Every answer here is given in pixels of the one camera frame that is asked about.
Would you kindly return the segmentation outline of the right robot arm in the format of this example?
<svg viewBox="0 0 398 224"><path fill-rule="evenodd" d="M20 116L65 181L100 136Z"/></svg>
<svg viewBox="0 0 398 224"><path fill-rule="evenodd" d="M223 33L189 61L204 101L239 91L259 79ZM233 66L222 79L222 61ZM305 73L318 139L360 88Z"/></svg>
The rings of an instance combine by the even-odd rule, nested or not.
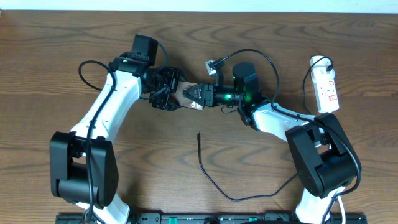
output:
<svg viewBox="0 0 398 224"><path fill-rule="evenodd" d="M302 223L325 223L341 196L359 187L361 163L336 116L304 115L287 110L264 95L252 63L233 67L233 85L223 83L221 67L208 62L216 83L201 83L183 95L203 107L236 106L243 123L289 145L297 177L304 186L294 213Z"/></svg>

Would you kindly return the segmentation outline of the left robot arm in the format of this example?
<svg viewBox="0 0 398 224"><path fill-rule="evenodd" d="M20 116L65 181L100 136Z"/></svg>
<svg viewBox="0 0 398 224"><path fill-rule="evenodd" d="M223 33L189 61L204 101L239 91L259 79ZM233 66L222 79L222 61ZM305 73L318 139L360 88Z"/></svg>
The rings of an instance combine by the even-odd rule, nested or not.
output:
<svg viewBox="0 0 398 224"><path fill-rule="evenodd" d="M169 96L183 71L154 68L151 56L123 53L103 65L106 83L83 119L69 132L55 132L49 144L51 193L84 208L82 223L127 223L131 209L117 194L119 172L114 140L130 107L148 93L155 108L173 111Z"/></svg>

